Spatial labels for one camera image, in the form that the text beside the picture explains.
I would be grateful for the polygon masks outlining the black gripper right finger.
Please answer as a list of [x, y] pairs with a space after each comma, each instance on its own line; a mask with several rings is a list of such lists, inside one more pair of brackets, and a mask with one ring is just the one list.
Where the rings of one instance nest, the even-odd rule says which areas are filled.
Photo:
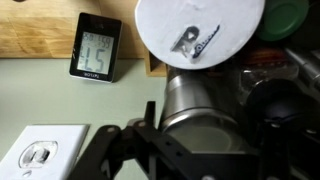
[[275, 123], [261, 128], [259, 180], [320, 180], [318, 133], [291, 132]]

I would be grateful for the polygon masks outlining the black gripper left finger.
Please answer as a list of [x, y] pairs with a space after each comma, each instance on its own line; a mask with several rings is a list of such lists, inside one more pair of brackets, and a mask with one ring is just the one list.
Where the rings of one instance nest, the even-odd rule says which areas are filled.
[[98, 129], [67, 180], [114, 180], [123, 162], [135, 159], [149, 180], [156, 180], [149, 144], [157, 130], [150, 125], [114, 125]]

